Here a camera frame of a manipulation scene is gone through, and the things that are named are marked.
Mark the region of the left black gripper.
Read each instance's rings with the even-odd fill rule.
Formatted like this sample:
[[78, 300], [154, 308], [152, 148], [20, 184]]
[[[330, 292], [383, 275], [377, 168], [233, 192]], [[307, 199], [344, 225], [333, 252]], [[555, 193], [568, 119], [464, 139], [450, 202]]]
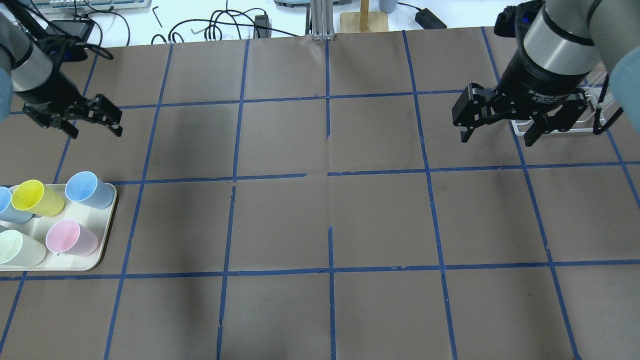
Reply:
[[99, 93], [92, 98], [82, 96], [73, 82], [64, 75], [51, 75], [34, 89], [22, 92], [23, 112], [42, 128], [54, 128], [77, 139], [79, 130], [73, 121], [81, 120], [105, 126], [121, 137], [122, 111], [107, 96]]

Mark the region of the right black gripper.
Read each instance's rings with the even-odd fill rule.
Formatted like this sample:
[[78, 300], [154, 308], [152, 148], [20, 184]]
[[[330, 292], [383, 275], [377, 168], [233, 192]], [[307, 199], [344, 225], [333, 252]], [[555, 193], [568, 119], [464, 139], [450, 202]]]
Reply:
[[502, 120], [533, 120], [524, 134], [526, 147], [532, 147], [549, 133], [547, 114], [560, 105], [586, 77], [586, 73], [554, 73], [536, 64], [523, 50], [517, 50], [492, 89], [471, 82], [451, 109], [452, 124], [459, 128], [462, 143], [467, 143], [480, 126]]

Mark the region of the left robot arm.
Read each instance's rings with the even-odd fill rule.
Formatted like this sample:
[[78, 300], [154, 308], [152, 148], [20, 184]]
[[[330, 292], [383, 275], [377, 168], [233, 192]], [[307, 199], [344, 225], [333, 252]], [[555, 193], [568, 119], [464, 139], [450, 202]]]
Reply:
[[105, 126], [121, 137], [122, 111], [105, 95], [83, 96], [62, 72], [62, 64], [82, 62], [91, 51], [111, 60], [98, 44], [55, 26], [50, 33], [35, 20], [37, 12], [22, 0], [3, 0], [17, 23], [1, 16], [1, 119], [10, 114], [12, 97], [23, 100], [22, 111], [39, 127], [78, 136], [73, 121]]

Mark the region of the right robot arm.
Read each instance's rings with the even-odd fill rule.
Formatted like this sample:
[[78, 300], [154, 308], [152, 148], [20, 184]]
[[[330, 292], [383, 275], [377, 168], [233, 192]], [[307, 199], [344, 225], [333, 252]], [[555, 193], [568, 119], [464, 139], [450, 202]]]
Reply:
[[626, 113], [639, 130], [639, 9], [637, 0], [531, 0], [505, 7], [494, 34], [513, 38], [517, 50], [498, 84], [470, 83], [452, 108], [461, 141], [502, 120], [532, 121], [523, 135], [532, 146], [551, 132], [567, 132], [586, 111], [580, 87], [596, 65], [607, 75], [619, 109], [592, 132], [601, 134]]

